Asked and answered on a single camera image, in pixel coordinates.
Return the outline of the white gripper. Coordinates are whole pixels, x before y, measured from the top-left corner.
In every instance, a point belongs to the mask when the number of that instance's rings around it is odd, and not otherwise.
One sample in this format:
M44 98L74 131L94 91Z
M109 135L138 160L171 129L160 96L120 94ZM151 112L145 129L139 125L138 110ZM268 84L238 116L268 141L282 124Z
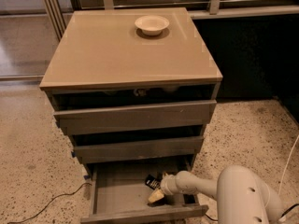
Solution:
M174 195L179 193L176 177L174 175L169 175L167 172L163 172L163 179L160 187L160 189L156 189L151 193L148 198L149 203L160 201L164 195Z

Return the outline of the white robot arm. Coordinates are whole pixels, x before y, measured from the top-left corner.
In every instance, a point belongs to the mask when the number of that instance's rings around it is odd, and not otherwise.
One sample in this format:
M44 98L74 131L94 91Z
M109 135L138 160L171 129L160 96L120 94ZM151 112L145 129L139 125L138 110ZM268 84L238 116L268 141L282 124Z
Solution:
M206 195L217 202L218 224L278 224L284 213L278 193L239 165L223 169L217 180L180 171L175 175L164 173L161 181L148 175L145 184L153 189L149 203L165 195Z

